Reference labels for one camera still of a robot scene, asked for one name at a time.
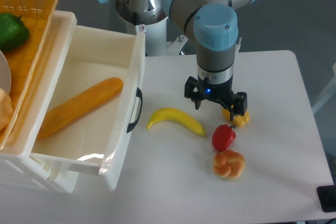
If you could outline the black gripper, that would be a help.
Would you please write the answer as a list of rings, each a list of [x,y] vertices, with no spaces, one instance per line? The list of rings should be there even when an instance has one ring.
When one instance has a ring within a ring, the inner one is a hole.
[[[233,121],[237,115],[244,115],[247,111],[247,93],[232,90],[233,77],[220,84],[211,84],[209,77],[203,80],[200,77],[190,76],[184,86],[184,97],[190,99],[198,110],[203,100],[209,100],[220,104],[228,111],[229,121]]]

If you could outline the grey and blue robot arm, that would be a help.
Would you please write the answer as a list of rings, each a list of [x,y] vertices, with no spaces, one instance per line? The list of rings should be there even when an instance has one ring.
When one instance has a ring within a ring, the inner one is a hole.
[[[110,0],[97,0],[106,3]],[[203,100],[220,104],[231,118],[247,110],[247,94],[232,90],[238,50],[236,10],[256,0],[115,0],[119,16],[131,31],[146,31],[170,20],[194,45],[197,77],[189,77],[186,98],[196,107]]]

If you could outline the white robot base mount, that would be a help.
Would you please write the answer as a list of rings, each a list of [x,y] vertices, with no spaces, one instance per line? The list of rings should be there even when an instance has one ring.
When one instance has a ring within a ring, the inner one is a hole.
[[[139,31],[145,33],[145,52],[147,56],[177,56],[181,53],[188,41],[185,35],[178,35],[174,41],[167,41],[167,18],[151,25],[134,25],[124,20],[128,34],[136,34]]]

